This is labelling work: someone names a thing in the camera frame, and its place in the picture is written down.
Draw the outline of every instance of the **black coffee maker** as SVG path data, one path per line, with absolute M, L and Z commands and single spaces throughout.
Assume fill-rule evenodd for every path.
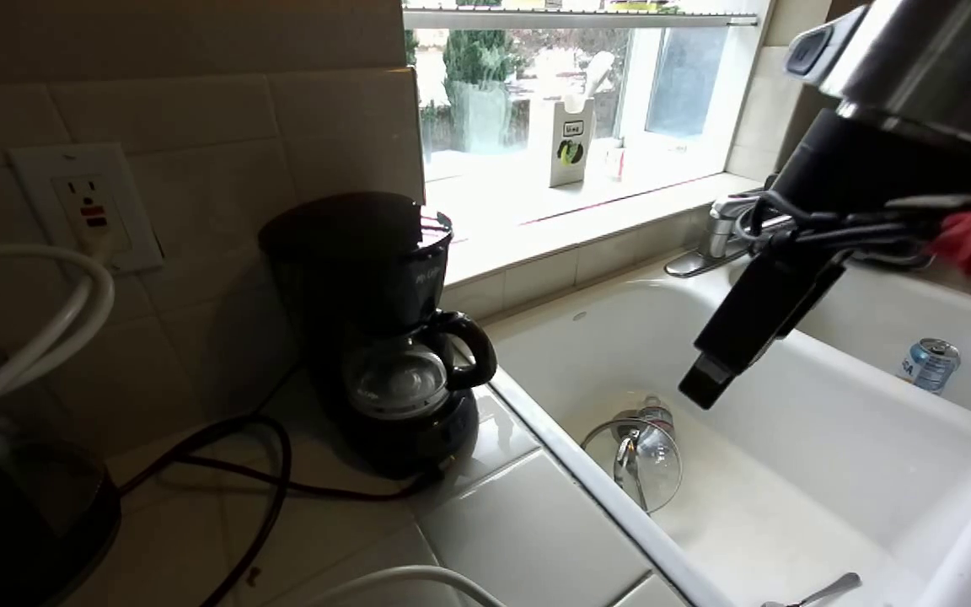
M 306 370 L 343 446 L 380 477 L 441 470 L 474 435 L 490 339 L 440 311 L 453 222 L 405 196 L 346 192 L 260 230 Z

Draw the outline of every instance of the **countertop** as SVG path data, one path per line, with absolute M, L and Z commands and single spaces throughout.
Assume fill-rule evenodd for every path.
M 453 568 L 509 607 L 667 607 L 686 603 L 649 556 L 567 477 L 531 428 L 494 393 L 479 387 L 479 440 L 441 485 L 398 503 L 337 503 L 289 496 L 258 568 L 229 603 L 304 603 L 351 576 L 398 568 Z M 292 435 L 292 479 L 391 492 L 351 470 L 331 428 L 292 378 L 269 409 Z M 163 446 L 110 462 L 123 484 Z M 237 435 L 210 457 L 265 467 L 265 443 Z M 69 600 L 71 607 L 200 603 L 258 533 L 269 491 L 210 470 L 169 470 L 125 503 L 106 564 Z M 473 603 L 440 585 L 394 585 L 342 607 L 459 607 Z

